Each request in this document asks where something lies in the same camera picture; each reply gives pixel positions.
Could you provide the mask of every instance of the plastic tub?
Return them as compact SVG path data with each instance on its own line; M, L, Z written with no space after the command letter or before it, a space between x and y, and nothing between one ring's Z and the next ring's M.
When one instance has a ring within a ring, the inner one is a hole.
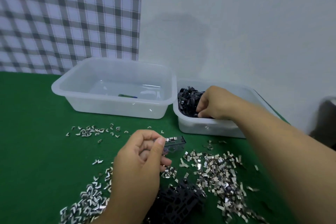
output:
M188 86L194 87L198 91L205 91L211 85L225 88L251 103L264 107L270 113L277 116L272 108L269 107L269 105L256 93L255 90L243 85L227 82L179 79L177 81L177 92L179 92L181 88L187 88ZM177 99L174 101L173 108L175 114L178 116L179 128L183 133L245 138L238 126L231 120L191 118L185 116L179 111Z
M152 119L162 118L168 105L177 99L176 75L170 68L109 58L79 62L51 89L65 96L79 112Z

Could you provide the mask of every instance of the fingernail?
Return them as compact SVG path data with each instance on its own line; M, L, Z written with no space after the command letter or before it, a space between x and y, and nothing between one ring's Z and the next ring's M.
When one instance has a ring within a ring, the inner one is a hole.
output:
M159 137L156 141L161 145L165 145L166 139L164 137Z

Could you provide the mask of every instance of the black plastic parts pile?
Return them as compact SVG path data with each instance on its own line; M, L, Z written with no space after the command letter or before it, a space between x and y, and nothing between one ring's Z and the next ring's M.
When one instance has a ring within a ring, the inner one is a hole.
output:
M199 92L190 86L187 89L182 88L177 94L180 112L185 116L197 118L196 108L203 93L204 91Z
M176 189L172 186L166 190L160 188L144 223L180 224L194 208L203 211L205 197L204 191L188 184L186 178L178 183Z

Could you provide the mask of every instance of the plaid backdrop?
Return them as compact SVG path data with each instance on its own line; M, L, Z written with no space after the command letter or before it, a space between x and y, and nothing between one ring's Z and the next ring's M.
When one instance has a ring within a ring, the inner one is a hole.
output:
M88 57L138 60L141 0L0 0L0 71L63 74Z

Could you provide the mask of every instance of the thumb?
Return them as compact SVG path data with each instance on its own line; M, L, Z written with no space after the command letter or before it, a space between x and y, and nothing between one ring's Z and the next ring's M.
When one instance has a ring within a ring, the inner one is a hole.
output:
M159 137L155 140L150 152L146 164L157 167L157 170L160 169L160 161L163 153L163 148L165 146L166 139L164 137Z
M197 116L198 116L199 118L208 118L208 117L210 117L211 115L209 114L209 109L206 108L206 109L204 109L203 111L199 112Z

